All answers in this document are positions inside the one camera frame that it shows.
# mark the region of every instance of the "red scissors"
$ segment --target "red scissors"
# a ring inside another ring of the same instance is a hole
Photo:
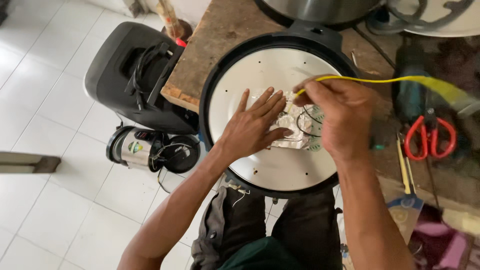
[[[445,151],[442,153],[437,152],[439,125],[446,128],[448,133],[450,134],[450,140],[448,141]],[[420,129],[421,147],[419,149],[420,154],[415,156],[410,151],[410,141],[412,140],[413,135],[416,133],[418,129]],[[447,121],[439,117],[436,117],[435,111],[432,108],[430,108],[430,109],[427,109],[427,113],[425,114],[425,116],[421,115],[412,125],[410,130],[407,132],[407,136],[405,137],[404,144],[405,144],[405,154],[409,159],[412,159],[412,160],[425,159],[429,154],[429,152],[431,156],[441,159],[448,156],[448,154],[450,154],[455,149],[456,131],[455,131],[455,128],[453,128],[453,126],[449,124]]]

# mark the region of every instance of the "white tile floor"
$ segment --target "white tile floor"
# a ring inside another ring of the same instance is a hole
[[[115,269],[167,193],[155,174],[106,159],[119,120],[85,96],[82,79],[118,24],[163,24],[154,14],[132,19],[76,0],[12,0],[9,10],[0,26],[0,151],[61,156],[62,163],[52,175],[0,174],[0,270]],[[163,171],[160,180],[173,190],[189,173]],[[218,185],[162,269],[189,268],[192,241]],[[265,199],[268,232],[285,202]]]

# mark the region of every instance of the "stainless steel pot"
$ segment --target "stainless steel pot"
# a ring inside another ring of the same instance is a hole
[[[338,25],[356,21],[375,8],[381,0],[255,0],[272,19],[279,16],[323,25]]]

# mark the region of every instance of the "green shirt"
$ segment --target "green shirt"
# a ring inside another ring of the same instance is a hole
[[[218,270],[303,270],[304,267],[275,238],[251,242],[237,251]]]

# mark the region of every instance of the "dark pants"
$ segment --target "dark pants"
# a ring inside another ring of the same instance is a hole
[[[213,270],[244,245],[265,237],[265,197],[224,186],[205,210],[193,242],[192,270]],[[342,269],[340,238],[332,189],[288,200],[272,236],[306,269]]]

